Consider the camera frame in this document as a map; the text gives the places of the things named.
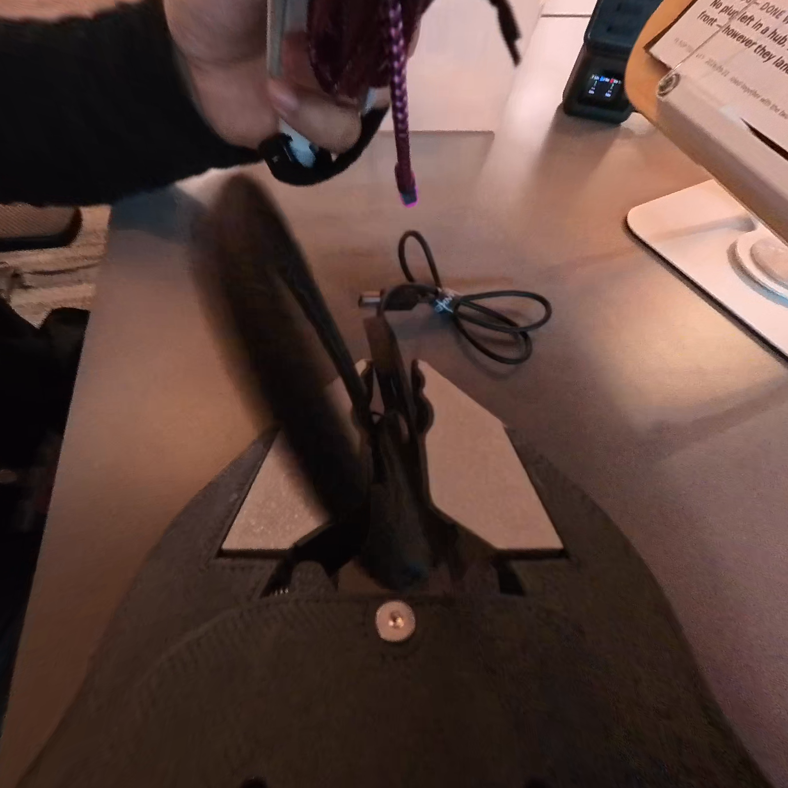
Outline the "printed instruction sheet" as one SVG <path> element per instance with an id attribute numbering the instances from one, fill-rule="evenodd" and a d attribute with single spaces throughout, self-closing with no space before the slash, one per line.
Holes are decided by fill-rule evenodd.
<path id="1" fill-rule="evenodd" d="M 786 1 L 692 2 L 646 51 L 727 119 L 786 152 Z"/>

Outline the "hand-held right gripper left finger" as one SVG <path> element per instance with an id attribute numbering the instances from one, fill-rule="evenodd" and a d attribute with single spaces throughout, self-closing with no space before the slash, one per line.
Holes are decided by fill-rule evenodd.
<path id="1" fill-rule="evenodd" d="M 318 480 L 277 425 L 222 538 L 223 559 L 311 561 L 327 573 L 358 559 L 369 525 L 362 437 L 340 379 L 327 385 L 319 403 L 333 426 L 307 435 L 307 447 L 317 448 L 321 460 Z"/>

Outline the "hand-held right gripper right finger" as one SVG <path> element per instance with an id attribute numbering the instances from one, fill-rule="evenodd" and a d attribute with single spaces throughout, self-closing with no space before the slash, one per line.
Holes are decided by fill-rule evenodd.
<path id="1" fill-rule="evenodd" d="M 505 424 L 427 362 L 414 361 L 412 374 L 433 509 L 498 554 L 560 554 L 564 543 Z"/>

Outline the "black charger with display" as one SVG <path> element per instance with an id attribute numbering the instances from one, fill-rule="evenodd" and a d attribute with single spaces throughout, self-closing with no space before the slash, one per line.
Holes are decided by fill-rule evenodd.
<path id="1" fill-rule="evenodd" d="M 633 106 L 624 87 L 630 54 L 660 1 L 599 1 L 566 83 L 567 116 L 610 125 L 624 123 Z"/>

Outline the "white stand base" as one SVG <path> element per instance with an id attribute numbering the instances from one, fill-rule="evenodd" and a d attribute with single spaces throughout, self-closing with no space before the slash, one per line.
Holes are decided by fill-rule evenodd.
<path id="1" fill-rule="evenodd" d="M 715 181 L 636 206 L 625 223 L 673 270 L 787 358 L 787 243 Z"/>

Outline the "black braided cable orange plugs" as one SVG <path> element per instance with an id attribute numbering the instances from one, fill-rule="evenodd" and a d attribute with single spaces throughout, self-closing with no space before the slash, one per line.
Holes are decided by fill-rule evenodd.
<path id="1" fill-rule="evenodd" d="M 231 176 L 195 224 L 192 265 L 206 312 L 247 398 L 281 429 L 331 534 L 363 531 L 369 460 L 322 374 L 329 363 L 361 425 L 360 376 L 291 227 L 255 179 Z"/>

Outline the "wooden sign board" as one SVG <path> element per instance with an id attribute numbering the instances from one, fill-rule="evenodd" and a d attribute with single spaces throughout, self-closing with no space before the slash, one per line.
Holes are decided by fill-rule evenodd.
<path id="1" fill-rule="evenodd" d="M 646 23 L 625 71 L 635 110 L 702 167 L 729 196 L 787 243 L 787 148 L 776 151 L 707 104 L 646 45 L 692 2 L 662 2 Z"/>

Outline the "person's left forearm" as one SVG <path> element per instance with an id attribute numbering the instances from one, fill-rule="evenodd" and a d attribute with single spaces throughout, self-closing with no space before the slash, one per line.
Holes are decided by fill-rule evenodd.
<path id="1" fill-rule="evenodd" d="M 107 204 L 259 160 L 195 108 L 162 2 L 2 18 L 3 205 Z"/>

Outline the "person's left hand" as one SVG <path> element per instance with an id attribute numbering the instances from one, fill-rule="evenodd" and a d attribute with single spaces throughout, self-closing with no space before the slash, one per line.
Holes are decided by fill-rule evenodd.
<path id="1" fill-rule="evenodd" d="M 225 142 L 255 150 L 281 123 L 333 153 L 357 142 L 362 100 L 322 92 L 304 36 L 283 42 L 281 75 L 269 74 L 266 2 L 166 1 L 163 8 L 192 103 Z"/>

